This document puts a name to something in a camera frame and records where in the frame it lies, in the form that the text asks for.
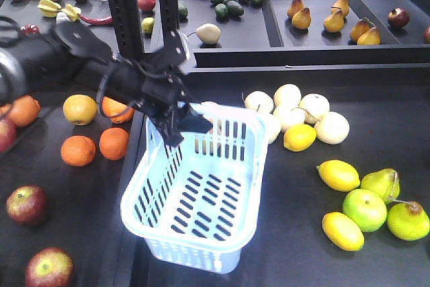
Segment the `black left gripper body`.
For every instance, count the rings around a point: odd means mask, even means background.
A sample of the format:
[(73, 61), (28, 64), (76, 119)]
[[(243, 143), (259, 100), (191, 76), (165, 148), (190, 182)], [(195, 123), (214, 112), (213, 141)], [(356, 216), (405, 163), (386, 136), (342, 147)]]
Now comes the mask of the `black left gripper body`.
[(152, 122), (198, 121), (179, 77), (189, 74), (196, 60), (187, 37), (179, 30), (167, 32), (164, 47), (130, 63), (143, 77), (134, 105)]

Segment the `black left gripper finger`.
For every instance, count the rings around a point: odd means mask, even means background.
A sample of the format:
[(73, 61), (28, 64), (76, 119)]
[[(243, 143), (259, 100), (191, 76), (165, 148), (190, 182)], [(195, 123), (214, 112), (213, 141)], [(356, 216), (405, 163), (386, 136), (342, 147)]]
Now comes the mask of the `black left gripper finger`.
[(177, 147), (183, 141), (181, 132), (177, 128), (177, 120), (173, 112), (152, 117), (151, 122), (158, 130), (166, 145)]
[(213, 128), (213, 123), (195, 111), (189, 104), (179, 108), (177, 129), (181, 132), (207, 133)]

